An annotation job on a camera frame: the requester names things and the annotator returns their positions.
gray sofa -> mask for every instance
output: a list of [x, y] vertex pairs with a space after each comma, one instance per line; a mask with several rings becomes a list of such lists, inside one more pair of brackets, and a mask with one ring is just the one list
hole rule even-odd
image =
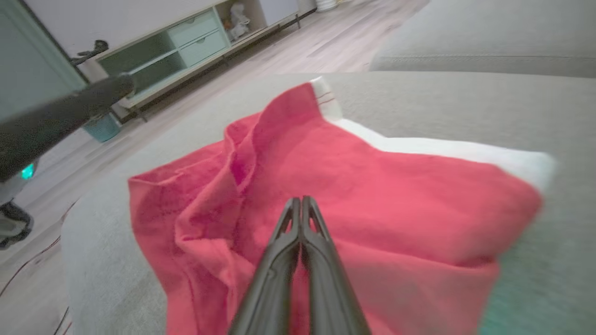
[[[414, 17], [413, 24], [421, 29], [420, 17], [428, 19], [425, 15], [434, 11], [432, 6], [445, 8], [446, 3], [456, 2], [434, 0]], [[471, 1], [461, 2], [474, 10]], [[406, 24], [397, 35], [416, 33], [412, 30]], [[392, 36], [388, 43], [403, 38]], [[380, 59], [387, 50], [388, 46], [377, 56], [375, 69], [381, 68]], [[467, 63], [469, 68], [464, 63], [453, 70], [481, 70], [479, 62]], [[432, 69], [437, 63], [429, 64], [420, 70], [448, 70]], [[574, 67], [562, 68], [567, 70], [552, 74], [574, 73]], [[511, 70], [524, 72], [524, 67], [516, 64]], [[489, 64], [486, 71], [503, 72], [502, 62]], [[542, 76], [469, 72], [324, 76], [347, 118], [385, 136], [457, 139], [552, 154], [560, 164], [543, 212], [501, 258], [501, 277], [480, 333], [591, 334], [596, 331], [592, 261], [596, 256], [596, 79], [532, 73]], [[132, 234], [126, 180], [219, 141], [229, 122], [258, 112], [283, 90], [318, 75], [271, 76], [211, 100], [131, 156], [75, 204], [63, 226], [62, 248], [77, 334], [164, 332], [166, 297]], [[210, 120], [208, 127], [203, 126], [204, 120]]]
[[593, 0], [431, 0], [370, 69], [594, 78], [595, 18]]

teal bucket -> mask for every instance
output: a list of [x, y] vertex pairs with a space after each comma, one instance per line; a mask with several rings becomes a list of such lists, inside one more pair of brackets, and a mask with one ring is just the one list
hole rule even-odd
[[120, 132], [120, 126], [111, 114], [91, 118], [83, 129], [99, 142], [106, 142]]

drawer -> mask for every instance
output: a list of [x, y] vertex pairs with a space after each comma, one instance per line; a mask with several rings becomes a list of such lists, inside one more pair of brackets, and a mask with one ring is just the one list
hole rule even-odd
[[191, 67], [225, 47], [224, 37], [216, 31], [185, 46], [180, 50], [180, 56], [184, 64]]
[[215, 14], [208, 11], [171, 27], [167, 34], [177, 48], [218, 28]]

folded garment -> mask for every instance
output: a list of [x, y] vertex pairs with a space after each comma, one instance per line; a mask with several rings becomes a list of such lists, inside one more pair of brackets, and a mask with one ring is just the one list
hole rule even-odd
[[[129, 180], [168, 334], [226, 333], [286, 201], [303, 195], [317, 200], [373, 334], [473, 334], [496, 257], [536, 215], [554, 169], [542, 153], [385, 138], [344, 119], [320, 78], [224, 135]], [[291, 329], [309, 330], [301, 267]]]

white container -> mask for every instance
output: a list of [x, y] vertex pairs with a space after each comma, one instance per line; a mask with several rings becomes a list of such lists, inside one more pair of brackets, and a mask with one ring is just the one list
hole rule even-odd
[[316, 0], [316, 11], [324, 12], [337, 7], [337, 0]]

